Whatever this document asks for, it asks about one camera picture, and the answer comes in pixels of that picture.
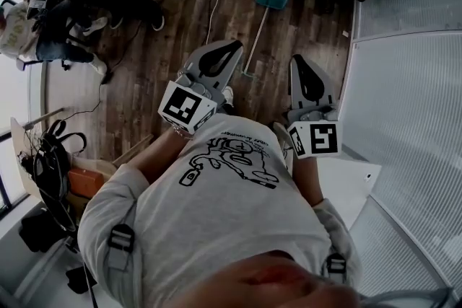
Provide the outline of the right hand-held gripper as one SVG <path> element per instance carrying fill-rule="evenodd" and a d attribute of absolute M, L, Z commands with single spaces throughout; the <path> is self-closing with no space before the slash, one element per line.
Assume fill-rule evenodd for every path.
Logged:
<path fill-rule="evenodd" d="M 290 61 L 292 107 L 287 113 L 287 132 L 298 159 L 340 155 L 342 124 L 331 104 L 333 87 L 328 74 L 315 62 L 293 55 Z"/>

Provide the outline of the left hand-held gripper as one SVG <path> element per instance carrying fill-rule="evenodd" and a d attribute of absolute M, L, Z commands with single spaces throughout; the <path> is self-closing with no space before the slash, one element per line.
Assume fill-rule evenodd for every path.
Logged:
<path fill-rule="evenodd" d="M 196 49 L 186 68 L 167 85 L 158 113 L 170 125 L 194 134 L 225 103 L 227 86 L 243 54 L 239 40 L 219 40 Z"/>

